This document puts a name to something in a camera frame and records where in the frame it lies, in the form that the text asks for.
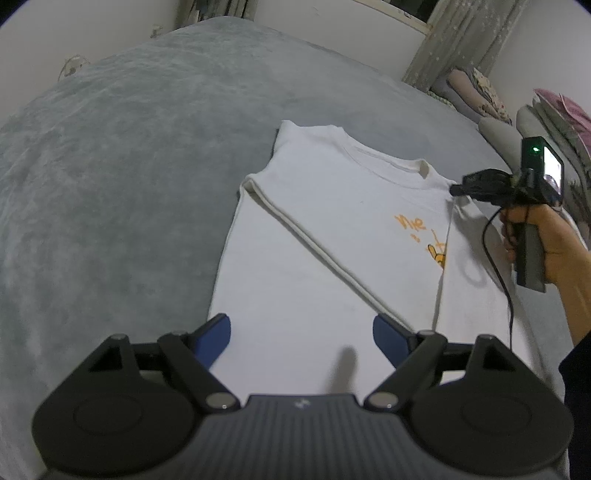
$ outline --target bed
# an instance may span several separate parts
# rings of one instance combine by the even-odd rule
[[[433,98],[236,18],[60,82],[0,128],[0,476],[43,471],[31,416],[102,339],[152,341],[206,320],[238,186],[265,167],[283,119],[339,125],[453,180],[508,170]],[[557,292],[519,295],[560,390],[571,343]]]

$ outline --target curtain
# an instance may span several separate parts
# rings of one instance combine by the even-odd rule
[[[402,81],[426,92],[454,66],[492,66],[529,0],[441,0],[433,28]]]
[[[203,18],[240,17],[254,20],[256,0],[210,0]]]

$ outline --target metal pivot screw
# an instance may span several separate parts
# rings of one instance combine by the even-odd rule
[[[390,392],[376,392],[369,398],[372,407],[389,410],[398,404],[398,397]]]
[[[236,403],[236,397],[231,393],[217,392],[208,395],[205,399],[205,403],[210,408],[215,408],[216,410],[226,410],[227,408],[234,406]]]

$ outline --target black cable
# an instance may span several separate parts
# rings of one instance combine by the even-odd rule
[[[505,208],[505,207],[501,207],[499,208],[492,217],[490,217],[488,219],[488,222],[486,223],[484,230],[482,231],[482,249],[484,250],[484,253],[486,255],[486,257],[488,258],[488,261],[491,263],[492,269],[495,271],[496,273],[496,277],[499,279],[499,282],[501,282],[501,287],[503,289],[503,292],[505,292],[505,296],[507,297],[507,303],[509,304],[509,348],[511,349],[511,351],[513,351],[513,319],[515,316],[515,311],[513,308],[513,300],[511,299],[511,294],[509,293],[509,289],[507,288],[507,285],[505,285],[505,280],[503,280],[503,276],[501,275],[501,273],[499,272],[499,269],[496,267],[495,261],[492,259],[491,254],[488,251],[488,248],[486,247],[486,231],[488,230],[489,226],[491,225],[492,221],[496,218],[497,215],[499,215],[499,213],[501,212],[501,210]]]

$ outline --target window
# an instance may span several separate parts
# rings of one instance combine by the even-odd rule
[[[384,0],[414,18],[427,23],[439,0]]]
[[[450,0],[354,0],[428,34]]]

